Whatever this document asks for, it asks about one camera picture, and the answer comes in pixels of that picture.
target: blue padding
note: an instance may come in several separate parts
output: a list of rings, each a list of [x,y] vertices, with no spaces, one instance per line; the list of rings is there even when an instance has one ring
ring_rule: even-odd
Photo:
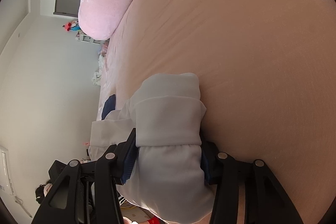
[[[130,149],[124,160],[124,172],[121,177],[122,183],[125,184],[126,181],[131,177],[137,157],[138,157],[138,147],[135,146],[135,138],[134,138],[134,141],[132,142]]]
[[[116,95],[111,95],[105,102],[103,112],[101,114],[101,119],[105,120],[106,116],[113,110],[116,109]]]
[[[203,151],[202,151],[202,157],[201,157],[201,169],[204,172],[204,180],[207,183],[209,183],[211,179],[210,170],[209,170],[209,162],[208,162],[207,157],[203,153]]]

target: yellow cable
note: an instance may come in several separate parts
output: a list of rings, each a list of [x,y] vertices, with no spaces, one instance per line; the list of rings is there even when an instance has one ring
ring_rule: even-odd
[[[133,209],[135,208],[136,206],[133,206],[132,208],[123,208],[123,207],[120,207],[121,210],[130,210],[130,209]]]

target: bedding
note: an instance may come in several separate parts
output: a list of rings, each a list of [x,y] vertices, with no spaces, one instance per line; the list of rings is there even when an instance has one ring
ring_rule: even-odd
[[[206,138],[263,159],[305,224],[336,196],[334,0],[133,0],[110,40],[100,106],[156,73],[195,73]]]

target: navy blue cloth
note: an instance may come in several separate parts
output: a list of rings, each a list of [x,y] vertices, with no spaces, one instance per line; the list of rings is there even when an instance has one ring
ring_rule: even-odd
[[[116,95],[111,95],[105,102],[103,112],[101,114],[101,119],[105,120],[106,116],[113,110],[116,109]]]

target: black clamp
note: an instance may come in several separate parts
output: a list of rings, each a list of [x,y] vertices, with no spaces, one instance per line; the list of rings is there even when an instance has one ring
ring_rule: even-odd
[[[131,176],[138,148],[135,129],[126,142],[111,145],[97,161],[67,165],[55,161],[49,170],[53,187],[32,224],[123,224],[116,185]],[[303,224],[275,175],[262,160],[245,163],[220,152],[201,136],[205,183],[217,184],[209,224],[236,224],[239,185],[245,185],[244,224]],[[91,186],[95,182],[95,205]],[[336,198],[319,224],[336,223]]]
[[[65,165],[56,160],[49,170],[53,186],[32,224],[123,224],[116,185],[131,176],[138,154],[135,134],[133,129],[126,142],[110,145],[97,161],[72,160]]]
[[[245,184],[244,224],[303,224],[289,196],[262,160],[245,163],[219,152],[201,135],[201,168],[209,185],[217,184],[210,224],[236,224],[239,184]]]

